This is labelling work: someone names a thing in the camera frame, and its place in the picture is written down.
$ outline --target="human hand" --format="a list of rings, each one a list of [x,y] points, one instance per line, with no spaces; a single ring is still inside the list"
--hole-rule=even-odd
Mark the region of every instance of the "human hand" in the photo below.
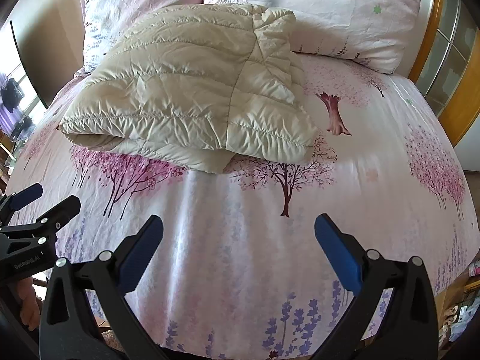
[[[22,300],[20,319],[24,325],[28,325],[28,330],[35,330],[40,325],[40,308],[33,288],[33,278],[20,280],[16,287],[18,296]]]

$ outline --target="blue gripper pad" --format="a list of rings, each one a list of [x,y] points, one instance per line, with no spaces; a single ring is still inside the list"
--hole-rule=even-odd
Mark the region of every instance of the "blue gripper pad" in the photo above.
[[[136,240],[118,270],[117,288],[122,294],[134,291],[142,278],[163,238],[162,220],[156,215],[150,216],[140,231],[131,237]]]
[[[315,220],[315,237],[330,261],[342,286],[355,296],[362,289],[362,267],[349,252],[342,233],[327,214]]]
[[[42,194],[42,186],[39,183],[35,183],[10,198],[10,209],[15,211],[21,210],[26,205],[41,198]]]

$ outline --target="cream puffer jacket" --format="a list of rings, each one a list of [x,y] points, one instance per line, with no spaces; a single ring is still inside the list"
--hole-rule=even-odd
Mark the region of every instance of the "cream puffer jacket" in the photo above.
[[[295,16],[251,4],[163,8],[126,31],[85,80],[60,130],[97,151],[222,173],[235,153],[309,159]]]

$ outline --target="window pane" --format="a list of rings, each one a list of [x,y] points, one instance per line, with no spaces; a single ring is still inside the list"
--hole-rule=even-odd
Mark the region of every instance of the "window pane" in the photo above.
[[[443,110],[443,105],[441,105],[440,103],[436,102],[435,100],[433,100],[431,97],[429,97],[428,95],[425,96],[425,100],[427,101],[428,105],[430,106],[431,110],[433,111],[433,113],[438,117],[438,115],[440,115],[440,112]]]
[[[469,60],[475,42],[475,32],[477,25],[470,16],[467,7],[462,3],[460,5],[460,17],[458,18],[457,32],[453,39],[453,44],[460,51],[466,60]]]
[[[25,69],[22,65],[18,66],[10,75],[15,81],[19,82],[25,76]]]
[[[37,92],[35,92],[35,89],[33,89],[32,83],[30,80],[25,78],[21,83],[20,83],[20,88],[23,90],[23,93],[25,94],[25,97],[20,100],[19,107],[22,111],[26,110],[27,107],[30,105],[32,100],[37,97]]]
[[[20,64],[10,23],[6,23],[0,31],[0,44],[0,71],[8,76]]]
[[[457,50],[451,47],[442,68],[438,72],[435,82],[428,92],[428,96],[446,105],[457,88],[466,66],[467,63],[462,56]]]
[[[40,120],[42,120],[45,111],[45,106],[39,101],[38,104],[33,108],[32,112],[28,114],[28,116],[30,116],[34,124],[38,124]]]
[[[430,54],[428,55],[425,66],[417,80],[417,88],[422,95],[425,95],[435,80],[437,72],[442,64],[443,57],[447,53],[448,41],[437,32]]]
[[[438,29],[448,38],[452,39],[453,29],[455,27],[455,18],[457,17],[457,6],[459,0],[443,0],[442,15]]]

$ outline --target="bed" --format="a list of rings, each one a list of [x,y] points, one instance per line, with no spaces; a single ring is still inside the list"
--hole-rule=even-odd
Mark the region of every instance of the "bed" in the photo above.
[[[403,76],[299,56],[304,107],[320,128],[312,160],[236,156],[221,175],[72,145],[59,123],[89,75],[80,69],[10,177],[7,193],[44,188],[11,224],[78,196],[81,212],[58,233],[57,255],[79,262],[114,250],[159,215],[164,238],[128,302],[155,342],[208,358],[306,356],[326,339],[352,294],[315,241],[323,212],[386,258],[421,256],[440,293],[480,248],[470,191],[442,126]],[[364,337],[375,334],[389,296]]]

